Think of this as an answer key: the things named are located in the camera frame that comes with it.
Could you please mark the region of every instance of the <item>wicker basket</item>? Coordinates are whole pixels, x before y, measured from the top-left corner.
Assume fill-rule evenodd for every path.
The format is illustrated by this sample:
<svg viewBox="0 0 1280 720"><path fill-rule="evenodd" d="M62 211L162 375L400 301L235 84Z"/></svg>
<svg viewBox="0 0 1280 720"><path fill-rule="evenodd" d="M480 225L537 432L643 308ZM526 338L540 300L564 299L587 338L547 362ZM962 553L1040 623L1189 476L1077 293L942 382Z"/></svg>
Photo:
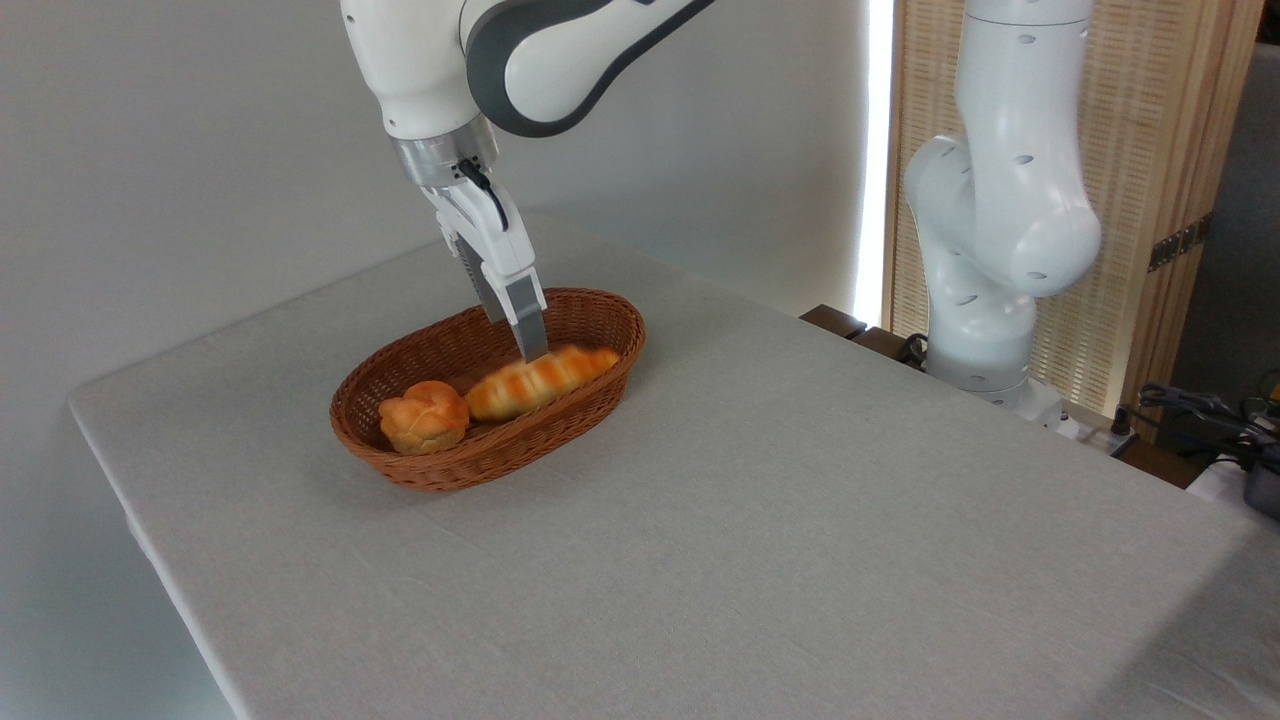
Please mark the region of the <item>wicker basket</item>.
<svg viewBox="0 0 1280 720"><path fill-rule="evenodd" d="M506 323L489 323L479 306L374 352L333 396L329 421L338 439L390 482L417 491L452 491L500 478L591 429L622 400L627 373L644 346L644 320L617 295L596 290L547 291L552 348L609 347L621 359L586 386L507 423L481 423L461 443L430 455L392 450L379 428L378 404L421 380L444 380L466 393L486 374L520 357Z"/></svg>

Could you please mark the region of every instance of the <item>gray tablecloth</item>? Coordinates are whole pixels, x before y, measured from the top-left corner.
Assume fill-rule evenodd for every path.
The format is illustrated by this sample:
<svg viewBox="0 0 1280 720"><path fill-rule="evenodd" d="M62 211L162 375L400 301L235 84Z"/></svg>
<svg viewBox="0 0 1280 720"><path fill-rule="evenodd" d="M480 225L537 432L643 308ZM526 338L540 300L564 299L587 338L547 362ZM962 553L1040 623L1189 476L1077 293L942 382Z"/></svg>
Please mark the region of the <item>gray tablecloth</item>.
<svg viewBox="0 0 1280 720"><path fill-rule="evenodd" d="M472 305L442 245L78 391L243 717L1266 717L1280 541L794 318L548 219L547 286L649 343L600 425L420 495L328 425Z"/></svg>

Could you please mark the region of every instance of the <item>woven wood screen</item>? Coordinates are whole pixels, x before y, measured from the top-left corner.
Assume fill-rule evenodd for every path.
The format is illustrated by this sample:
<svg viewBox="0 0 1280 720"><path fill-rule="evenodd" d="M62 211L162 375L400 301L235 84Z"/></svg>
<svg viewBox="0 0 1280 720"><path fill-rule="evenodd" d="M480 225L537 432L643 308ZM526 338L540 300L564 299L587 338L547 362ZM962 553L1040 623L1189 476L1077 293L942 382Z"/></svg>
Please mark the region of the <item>woven wood screen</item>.
<svg viewBox="0 0 1280 720"><path fill-rule="evenodd" d="M1198 245L1148 272L1152 249L1213 206L1263 0L1097 0L1080 92L1085 183L1103 227L1092 272L1039 301L1033 375L1110 415L1167 382ZM899 0L884 316L925 332L928 291L901 173L961 128L954 83L963 0Z"/></svg>

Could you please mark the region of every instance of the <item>bread roll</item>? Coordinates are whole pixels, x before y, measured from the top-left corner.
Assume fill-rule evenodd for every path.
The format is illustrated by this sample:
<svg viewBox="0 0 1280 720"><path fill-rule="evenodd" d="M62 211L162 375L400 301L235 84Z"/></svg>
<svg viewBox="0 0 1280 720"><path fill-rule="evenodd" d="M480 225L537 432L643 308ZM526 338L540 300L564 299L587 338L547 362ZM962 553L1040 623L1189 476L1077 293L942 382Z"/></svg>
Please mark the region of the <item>bread roll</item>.
<svg viewBox="0 0 1280 720"><path fill-rule="evenodd" d="M617 361L618 354L607 347L582 350L573 346L548 352L532 363L517 360L471 388L466 396L467 407L476 420L509 420L585 386Z"/></svg>
<svg viewBox="0 0 1280 720"><path fill-rule="evenodd" d="M462 442L467 404L449 384L426 380L378 406L383 434L401 455L425 455Z"/></svg>

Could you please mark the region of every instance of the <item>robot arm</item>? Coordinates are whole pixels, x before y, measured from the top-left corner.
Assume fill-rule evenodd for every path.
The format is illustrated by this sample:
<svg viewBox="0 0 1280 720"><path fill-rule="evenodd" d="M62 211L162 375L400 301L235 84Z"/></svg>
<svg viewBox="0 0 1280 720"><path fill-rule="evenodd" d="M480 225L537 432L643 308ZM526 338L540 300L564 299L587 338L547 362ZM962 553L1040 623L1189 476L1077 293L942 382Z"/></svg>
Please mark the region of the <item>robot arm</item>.
<svg viewBox="0 0 1280 720"><path fill-rule="evenodd" d="M929 287L929 374L1047 427L1061 398L1028 378L1036 297L1101 245L1076 102L1093 0L968 0L956 73L965 136L940 136L904 190Z"/></svg>
<svg viewBox="0 0 1280 720"><path fill-rule="evenodd" d="M547 301L520 211L488 176L498 155L488 119L527 137L573 127L623 68L710 3L342 0L406 174L525 360L547 351Z"/></svg>

